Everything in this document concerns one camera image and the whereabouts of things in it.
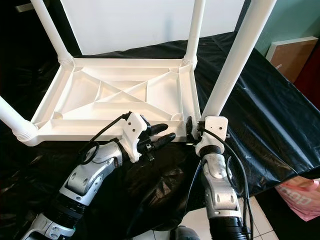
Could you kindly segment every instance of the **white floor tile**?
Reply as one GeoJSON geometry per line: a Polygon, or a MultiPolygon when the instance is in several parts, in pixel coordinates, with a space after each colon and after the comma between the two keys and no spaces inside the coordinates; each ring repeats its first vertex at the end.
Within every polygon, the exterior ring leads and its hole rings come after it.
{"type": "Polygon", "coordinates": [[[180,225],[193,229],[200,239],[211,239],[209,220],[205,207],[188,212],[180,225]]]}
{"type": "Polygon", "coordinates": [[[170,231],[153,231],[155,240],[169,240],[170,231]]]}
{"type": "MultiPolygon", "coordinates": [[[[244,215],[244,213],[243,213],[243,211],[244,211],[244,201],[243,201],[242,198],[239,198],[238,201],[239,201],[240,211],[241,211],[241,214],[242,214],[242,217],[243,217],[243,215],[244,215]]],[[[248,211],[246,212],[246,219],[247,219],[246,220],[247,221],[247,227],[250,228],[250,221],[249,221],[250,218],[249,218],[248,211]]],[[[253,228],[253,237],[255,238],[255,237],[260,236],[260,233],[259,233],[259,231],[257,229],[257,226],[255,224],[253,226],[254,226],[254,228],[253,228]]]]}
{"type": "Polygon", "coordinates": [[[146,231],[139,236],[135,236],[133,240],[155,240],[154,231],[146,231]]]}
{"type": "Polygon", "coordinates": [[[279,240],[275,231],[271,231],[261,235],[262,240],[279,240]]]}
{"type": "Polygon", "coordinates": [[[254,219],[254,224],[258,229],[260,235],[273,231],[272,226],[270,225],[264,211],[262,211],[259,203],[255,197],[250,198],[252,215],[254,219]]]}

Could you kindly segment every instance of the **teal wall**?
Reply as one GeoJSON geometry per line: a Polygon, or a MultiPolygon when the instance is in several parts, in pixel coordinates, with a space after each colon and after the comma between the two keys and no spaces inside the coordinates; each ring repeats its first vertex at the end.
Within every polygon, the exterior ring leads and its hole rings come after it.
{"type": "Polygon", "coordinates": [[[276,41],[320,36],[320,0],[277,0],[255,48],[266,55],[276,41]]]}

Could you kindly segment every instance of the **red object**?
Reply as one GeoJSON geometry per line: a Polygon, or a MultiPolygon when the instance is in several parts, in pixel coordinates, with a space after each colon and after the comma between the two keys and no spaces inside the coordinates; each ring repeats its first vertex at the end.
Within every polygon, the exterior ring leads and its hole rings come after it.
{"type": "Polygon", "coordinates": [[[294,85],[320,110],[320,41],[315,46],[294,85]]]}

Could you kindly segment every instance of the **white wall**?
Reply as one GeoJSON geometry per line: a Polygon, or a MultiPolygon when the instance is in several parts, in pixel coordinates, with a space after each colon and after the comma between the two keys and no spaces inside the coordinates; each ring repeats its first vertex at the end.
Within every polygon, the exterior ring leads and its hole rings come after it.
{"type": "MultiPolygon", "coordinates": [[[[206,0],[201,36],[232,32],[245,0],[206,0]]],[[[61,0],[82,54],[186,40],[194,0],[61,0]]]]}

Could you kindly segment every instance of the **black tarp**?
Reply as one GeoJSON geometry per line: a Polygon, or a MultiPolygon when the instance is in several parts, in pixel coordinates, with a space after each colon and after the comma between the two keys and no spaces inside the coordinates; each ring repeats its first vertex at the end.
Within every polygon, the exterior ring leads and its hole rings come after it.
{"type": "MultiPolygon", "coordinates": [[[[194,73],[201,110],[235,36],[199,41],[194,73]]],[[[173,41],[86,57],[180,59],[186,47],[186,41],[173,41]]],[[[31,119],[56,67],[36,73],[16,69],[1,95],[31,119]]],[[[221,115],[229,120],[228,142],[242,159],[252,195],[320,166],[320,112],[258,51],[250,55],[221,115]]],[[[45,209],[82,145],[44,142],[27,147],[1,123],[0,239],[18,238],[45,209]]],[[[155,155],[154,162],[126,162],[105,179],[72,239],[123,239],[170,229],[181,221],[199,159],[183,143],[171,143],[155,155]]],[[[196,180],[187,210],[203,206],[203,188],[196,180]]]]}

